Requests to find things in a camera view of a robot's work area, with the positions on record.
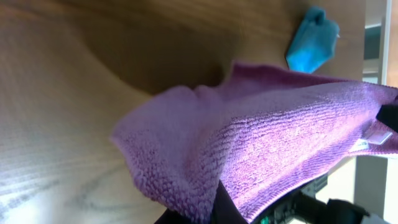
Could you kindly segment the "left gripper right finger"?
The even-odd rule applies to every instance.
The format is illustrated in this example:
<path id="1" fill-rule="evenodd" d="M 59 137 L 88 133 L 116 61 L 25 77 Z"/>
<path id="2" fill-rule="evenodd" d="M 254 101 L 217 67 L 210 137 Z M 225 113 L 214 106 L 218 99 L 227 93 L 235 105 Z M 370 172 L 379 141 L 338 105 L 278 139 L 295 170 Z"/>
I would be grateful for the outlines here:
<path id="1" fill-rule="evenodd" d="M 395 132 L 398 132 L 398 106 L 382 105 L 376 119 Z"/>

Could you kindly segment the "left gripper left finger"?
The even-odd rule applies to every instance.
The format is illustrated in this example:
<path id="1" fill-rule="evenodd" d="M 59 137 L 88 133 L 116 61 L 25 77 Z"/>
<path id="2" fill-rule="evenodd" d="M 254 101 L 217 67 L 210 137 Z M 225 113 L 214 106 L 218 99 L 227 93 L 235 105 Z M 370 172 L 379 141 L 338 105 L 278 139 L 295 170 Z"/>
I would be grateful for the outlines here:
<path id="1" fill-rule="evenodd" d="M 209 211 L 197 217 L 188 217 L 171 209 L 166 211 L 154 222 L 155 224 L 248 224 L 240 214 L 229 196 L 222 181 L 218 182 L 215 199 Z"/>

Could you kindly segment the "purple microfiber cloth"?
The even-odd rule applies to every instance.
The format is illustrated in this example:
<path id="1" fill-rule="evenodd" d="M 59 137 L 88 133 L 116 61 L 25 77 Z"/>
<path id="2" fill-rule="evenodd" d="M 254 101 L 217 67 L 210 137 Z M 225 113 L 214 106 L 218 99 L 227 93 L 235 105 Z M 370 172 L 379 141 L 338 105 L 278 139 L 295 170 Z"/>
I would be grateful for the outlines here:
<path id="1" fill-rule="evenodd" d="M 220 86 L 178 86 L 154 97 L 111 138 L 146 197 L 197 217 L 222 181 L 250 222 L 355 156 L 367 131 L 387 132 L 376 116 L 396 104 L 393 87 L 237 63 Z"/>

